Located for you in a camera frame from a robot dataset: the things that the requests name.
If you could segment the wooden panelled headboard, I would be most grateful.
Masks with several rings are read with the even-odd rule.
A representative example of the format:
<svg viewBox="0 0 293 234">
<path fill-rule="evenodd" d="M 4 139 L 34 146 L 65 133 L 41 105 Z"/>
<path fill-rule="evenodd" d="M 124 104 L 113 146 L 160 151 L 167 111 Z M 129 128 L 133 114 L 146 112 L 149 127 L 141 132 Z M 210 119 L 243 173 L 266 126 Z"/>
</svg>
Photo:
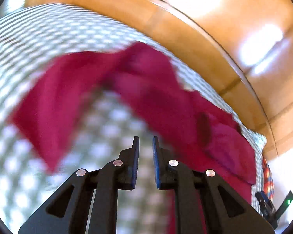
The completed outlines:
<svg viewBox="0 0 293 234">
<path fill-rule="evenodd" d="M 26 0 L 78 5 L 153 38 L 198 72 L 272 160 L 293 149 L 293 0 Z"/>
</svg>

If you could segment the multicolour plaid pillow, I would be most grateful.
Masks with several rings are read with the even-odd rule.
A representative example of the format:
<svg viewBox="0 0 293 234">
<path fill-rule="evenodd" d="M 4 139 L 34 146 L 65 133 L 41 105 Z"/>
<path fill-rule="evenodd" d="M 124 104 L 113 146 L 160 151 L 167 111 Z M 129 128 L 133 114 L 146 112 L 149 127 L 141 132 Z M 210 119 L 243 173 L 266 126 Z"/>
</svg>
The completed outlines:
<svg viewBox="0 0 293 234">
<path fill-rule="evenodd" d="M 262 161 L 262 167 L 263 167 L 263 175 L 264 175 L 264 184 L 263 184 L 263 191 L 265 195 L 273 201 L 274 199 L 274 192 L 275 192 L 275 185 L 274 181 L 272 178 L 272 172 L 271 169 L 269 168 L 267 159 L 263 157 Z"/>
</svg>

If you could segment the green white checkered bedsheet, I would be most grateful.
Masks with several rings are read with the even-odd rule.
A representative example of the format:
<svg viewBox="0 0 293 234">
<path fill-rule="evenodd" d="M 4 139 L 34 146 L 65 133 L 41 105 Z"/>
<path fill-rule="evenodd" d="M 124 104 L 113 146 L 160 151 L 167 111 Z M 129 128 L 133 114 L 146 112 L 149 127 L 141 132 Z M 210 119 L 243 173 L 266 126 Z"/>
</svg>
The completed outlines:
<svg viewBox="0 0 293 234">
<path fill-rule="evenodd" d="M 45 4 L 0 19 L 0 218 L 13 233 L 79 169 L 112 165 L 138 140 L 118 233 L 171 233 L 173 193 L 157 189 L 152 140 L 213 169 L 255 210 L 265 137 L 248 130 L 193 69 L 118 21 Z"/>
</svg>

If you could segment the dark red garment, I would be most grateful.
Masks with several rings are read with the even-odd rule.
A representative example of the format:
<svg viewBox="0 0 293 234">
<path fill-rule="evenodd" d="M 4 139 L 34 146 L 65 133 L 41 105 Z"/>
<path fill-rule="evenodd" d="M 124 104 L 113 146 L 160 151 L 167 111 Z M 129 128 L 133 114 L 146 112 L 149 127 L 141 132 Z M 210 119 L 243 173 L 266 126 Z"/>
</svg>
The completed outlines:
<svg viewBox="0 0 293 234">
<path fill-rule="evenodd" d="M 11 121 L 50 170 L 68 148 L 84 95 L 107 86 L 157 133 L 159 145 L 191 170 L 213 170 L 251 203 L 254 149 L 232 116 L 178 83 L 168 58 L 137 42 L 116 53 L 70 53 L 54 60 Z"/>
</svg>

